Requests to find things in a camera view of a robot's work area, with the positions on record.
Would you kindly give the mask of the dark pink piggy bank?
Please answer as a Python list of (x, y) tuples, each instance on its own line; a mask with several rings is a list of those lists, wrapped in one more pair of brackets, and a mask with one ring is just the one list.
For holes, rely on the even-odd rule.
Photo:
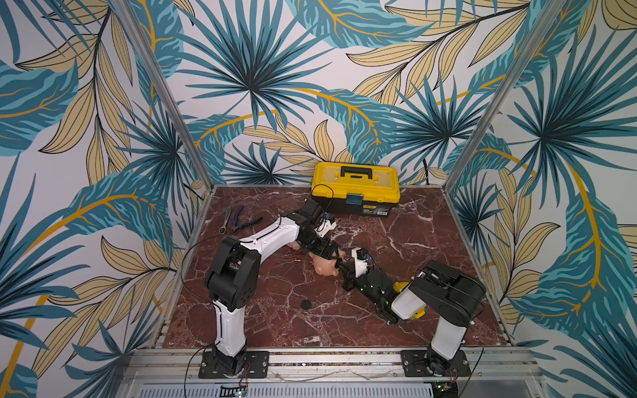
[(318, 275), (328, 276), (328, 277), (336, 277), (338, 276), (338, 270), (336, 268), (337, 260), (327, 260), (319, 255), (315, 255), (314, 253), (309, 253), (310, 259), (312, 260), (312, 264), (315, 268), (315, 272)]

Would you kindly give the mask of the aluminium corner post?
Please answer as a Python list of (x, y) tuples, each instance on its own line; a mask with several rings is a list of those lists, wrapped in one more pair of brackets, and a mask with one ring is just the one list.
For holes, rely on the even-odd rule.
[(507, 95), (510, 91), (512, 91), (520, 76), (523, 74), (526, 66), (532, 60), (535, 51), (537, 51), (537, 49), (541, 46), (544, 36), (549, 31), (553, 21), (559, 16), (560, 11), (565, 4), (565, 0), (549, 1), (546, 8), (542, 10), (537, 23), (530, 29), (529, 38), (522, 45), (519, 55), (512, 61), (508, 73), (504, 76), (504, 79), (499, 85), (497, 91), (495, 91), (492, 101), (489, 102), (489, 106), (482, 115), (474, 133), (466, 141), (463, 152), (458, 157), (451, 174), (442, 188), (442, 192), (444, 194), (450, 194), (458, 184), (463, 169), (471, 160), (474, 151), (476, 151), (478, 145), (486, 134), (488, 127), (491, 125), (502, 103), (506, 100)]
[(151, 49), (151, 45), (144, 37), (143, 28), (141, 28), (139, 19), (134, 13), (134, 9), (130, 5), (130, 1), (114, 0), (114, 10), (119, 14), (124, 31), (129, 35), (129, 39), (138, 52), (144, 68), (149, 74), (149, 79), (154, 84), (158, 97), (164, 105), (164, 109), (169, 114), (169, 118), (175, 126), (177, 135), (182, 140), (187, 154), (192, 159), (194, 168), (202, 180), (208, 192), (214, 189), (214, 183), (210, 179), (207, 167), (197, 152), (192, 135), (189, 133), (187, 124), (177, 106), (177, 103), (170, 92), (169, 85), (161, 71), (158, 60)]

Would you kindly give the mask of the yellow black plastic toolbox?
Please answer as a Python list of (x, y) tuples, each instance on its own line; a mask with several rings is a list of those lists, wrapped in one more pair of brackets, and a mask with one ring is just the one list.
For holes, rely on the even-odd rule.
[(388, 217), (401, 201), (401, 189), (392, 167), (321, 162), (311, 197), (328, 213)]

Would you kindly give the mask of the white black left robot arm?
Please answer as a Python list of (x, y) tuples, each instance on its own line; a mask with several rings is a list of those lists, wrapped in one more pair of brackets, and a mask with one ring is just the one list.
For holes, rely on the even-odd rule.
[(207, 274), (206, 287), (217, 310), (215, 349), (223, 358), (237, 359), (247, 347), (245, 307), (255, 294), (261, 264), (275, 252), (295, 247), (310, 255), (317, 274), (338, 274), (341, 252), (328, 237), (335, 227), (333, 217), (292, 212), (249, 237), (222, 241)]

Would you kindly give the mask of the right aluminium corner post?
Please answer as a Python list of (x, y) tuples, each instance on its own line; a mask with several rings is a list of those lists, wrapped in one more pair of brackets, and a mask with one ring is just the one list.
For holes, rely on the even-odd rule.
[(463, 169), (471, 160), (474, 151), (476, 151), (478, 145), (486, 134), (488, 127), (491, 125), (502, 103), (506, 100), (507, 95), (510, 91), (512, 91), (520, 76), (523, 74), (526, 66), (532, 60), (535, 51), (537, 51), (537, 49), (541, 46), (544, 36), (549, 31), (553, 21), (559, 16), (560, 11), (565, 4), (565, 0), (549, 1), (546, 8), (542, 10), (537, 23), (530, 29), (529, 38), (522, 45), (519, 55), (512, 61), (508, 73), (504, 76), (504, 79), (499, 85), (497, 91), (495, 91), (492, 101), (489, 102), (489, 106), (482, 115), (474, 133), (466, 141), (463, 152), (458, 157), (451, 174), (442, 188), (442, 192), (444, 194), (450, 194), (458, 184)]

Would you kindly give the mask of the aluminium front rail frame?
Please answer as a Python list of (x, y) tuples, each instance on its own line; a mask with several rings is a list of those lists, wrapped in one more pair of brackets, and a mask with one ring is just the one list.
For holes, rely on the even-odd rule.
[[(267, 374), (247, 380), (243, 397), (547, 397), (527, 348), (465, 350), (469, 376), (408, 377), (399, 348), (271, 348)], [(202, 353), (144, 349), (132, 357), (118, 397), (221, 397), (239, 379), (203, 379)]]

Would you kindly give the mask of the left aluminium corner post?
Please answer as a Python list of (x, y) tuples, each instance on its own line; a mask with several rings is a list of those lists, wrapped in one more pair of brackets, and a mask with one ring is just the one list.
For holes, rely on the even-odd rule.
[(114, 0), (114, 10), (119, 14), (124, 31), (129, 35), (129, 39), (138, 52), (144, 68), (149, 74), (149, 79), (154, 84), (158, 97), (164, 105), (164, 109), (169, 114), (169, 118), (175, 126), (177, 135), (182, 140), (187, 154), (192, 159), (194, 168), (202, 180), (208, 192), (214, 189), (214, 183), (210, 179), (207, 167), (197, 152), (192, 135), (189, 133), (187, 124), (177, 106), (177, 103), (170, 92), (169, 85), (161, 71), (158, 60), (151, 49), (151, 45), (144, 37), (143, 28), (141, 28), (139, 19), (134, 13), (134, 9), (130, 5), (130, 1)]

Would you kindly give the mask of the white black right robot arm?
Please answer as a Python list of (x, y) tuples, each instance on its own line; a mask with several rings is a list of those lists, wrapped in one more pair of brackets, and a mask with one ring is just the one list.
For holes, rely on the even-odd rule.
[(402, 288), (384, 270), (364, 260), (338, 260), (336, 270), (343, 277), (343, 288), (358, 290), (374, 305), (378, 317), (390, 325), (415, 318), (421, 311), (437, 313), (439, 320), (427, 356), (445, 366), (460, 353), (469, 325), (482, 310), (486, 296), (479, 280), (434, 260)]

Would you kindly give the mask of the yellow piggy bank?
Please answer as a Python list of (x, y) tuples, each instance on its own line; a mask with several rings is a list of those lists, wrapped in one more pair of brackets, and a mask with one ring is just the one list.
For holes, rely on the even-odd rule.
[(418, 319), (426, 313), (426, 304), (410, 288), (411, 282), (396, 282), (393, 285), (397, 293), (391, 303), (391, 311), (402, 320)]

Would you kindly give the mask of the blue handled pliers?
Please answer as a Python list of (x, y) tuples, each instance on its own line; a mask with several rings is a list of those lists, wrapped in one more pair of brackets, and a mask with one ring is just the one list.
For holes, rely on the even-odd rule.
[(240, 206), (235, 214), (235, 217), (233, 218), (233, 222), (232, 222), (233, 233), (237, 233), (249, 227), (258, 225), (263, 220), (263, 217), (253, 217), (252, 219), (248, 221), (242, 220), (242, 213), (244, 212), (244, 209), (245, 209), (244, 206)]

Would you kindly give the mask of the green handled wrench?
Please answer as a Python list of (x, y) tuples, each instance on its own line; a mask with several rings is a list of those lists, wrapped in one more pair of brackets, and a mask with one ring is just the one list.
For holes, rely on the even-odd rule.
[(227, 224), (229, 222), (230, 216), (232, 215), (232, 208), (231, 207), (227, 207), (227, 209), (225, 210), (224, 213), (224, 218), (223, 218), (223, 222), (222, 222), (222, 226), (219, 229), (219, 233), (224, 235), (227, 233)]

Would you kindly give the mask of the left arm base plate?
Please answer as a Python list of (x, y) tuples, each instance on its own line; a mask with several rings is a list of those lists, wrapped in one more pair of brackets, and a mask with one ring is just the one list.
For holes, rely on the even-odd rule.
[(198, 378), (265, 379), (269, 370), (269, 359), (268, 351), (240, 351), (235, 357), (229, 357), (214, 349), (202, 355)]

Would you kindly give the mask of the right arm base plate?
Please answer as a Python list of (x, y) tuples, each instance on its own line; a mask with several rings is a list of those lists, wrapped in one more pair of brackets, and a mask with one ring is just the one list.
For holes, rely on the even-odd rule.
[(471, 369), (464, 351), (459, 350), (452, 359), (445, 359), (433, 350), (403, 350), (401, 364), (406, 377), (469, 376)]

